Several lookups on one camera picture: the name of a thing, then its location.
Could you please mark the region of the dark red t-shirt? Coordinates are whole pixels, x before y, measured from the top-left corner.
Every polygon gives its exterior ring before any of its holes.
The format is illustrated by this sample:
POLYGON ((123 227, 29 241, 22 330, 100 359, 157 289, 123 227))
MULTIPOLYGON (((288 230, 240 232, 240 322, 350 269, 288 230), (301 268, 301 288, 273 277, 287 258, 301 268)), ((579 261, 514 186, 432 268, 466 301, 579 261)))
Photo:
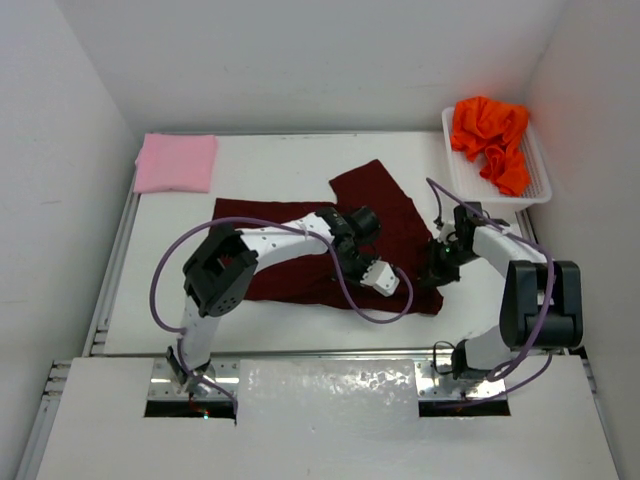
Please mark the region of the dark red t-shirt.
MULTIPOLYGON (((373 160, 329 181, 336 201, 264 202, 219 198, 213 210, 215 219, 251 217, 285 223, 333 207, 350 213, 366 206, 381 223, 374 242, 382 259, 401 268, 414 288, 411 313, 436 315, 443 296, 435 288, 419 285, 427 268, 427 247, 433 235, 425 225, 413 200, 408 197, 383 164, 373 160)), ((348 310, 342 289, 334 277, 329 255, 305 256, 270 267, 254 277, 247 298, 252 301, 276 301, 301 305, 324 305, 348 310)))

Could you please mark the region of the pink t-shirt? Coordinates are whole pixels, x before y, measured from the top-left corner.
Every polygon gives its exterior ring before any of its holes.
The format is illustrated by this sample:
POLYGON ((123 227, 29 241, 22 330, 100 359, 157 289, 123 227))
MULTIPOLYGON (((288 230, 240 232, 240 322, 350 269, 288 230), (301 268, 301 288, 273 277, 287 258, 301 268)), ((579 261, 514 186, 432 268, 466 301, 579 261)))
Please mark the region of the pink t-shirt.
POLYGON ((208 193, 217 151, 214 135, 147 133, 135 161, 133 191, 208 193))

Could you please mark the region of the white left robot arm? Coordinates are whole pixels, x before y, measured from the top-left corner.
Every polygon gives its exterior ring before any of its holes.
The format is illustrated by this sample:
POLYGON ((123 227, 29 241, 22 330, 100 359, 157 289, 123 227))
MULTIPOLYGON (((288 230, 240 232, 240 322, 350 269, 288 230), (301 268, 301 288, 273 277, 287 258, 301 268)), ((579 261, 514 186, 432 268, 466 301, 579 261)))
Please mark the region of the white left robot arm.
POLYGON ((351 215, 323 207, 281 225, 254 229, 229 224, 212 228, 183 266, 182 332, 168 352, 178 383, 186 384, 190 372, 207 370, 220 318, 238 307, 255 274, 269 267, 333 252, 345 281, 391 296, 399 283, 392 266, 361 251, 380 229, 377 216, 367 207, 351 215))

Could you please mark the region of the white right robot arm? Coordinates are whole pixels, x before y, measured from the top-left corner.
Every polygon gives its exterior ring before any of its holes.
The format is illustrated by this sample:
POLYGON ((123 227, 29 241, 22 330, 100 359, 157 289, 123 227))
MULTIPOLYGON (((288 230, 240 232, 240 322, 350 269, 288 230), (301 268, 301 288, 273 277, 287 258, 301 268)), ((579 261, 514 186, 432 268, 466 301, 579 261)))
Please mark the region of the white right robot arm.
POLYGON ((453 220, 438 218, 439 236, 428 247, 426 287, 461 280, 463 266, 479 259, 504 279, 498 324, 464 339, 453 348, 454 379, 495 381, 508 375, 530 353, 575 349, 584 333, 581 272, 572 261, 559 261, 515 234, 502 219, 454 208, 453 220))

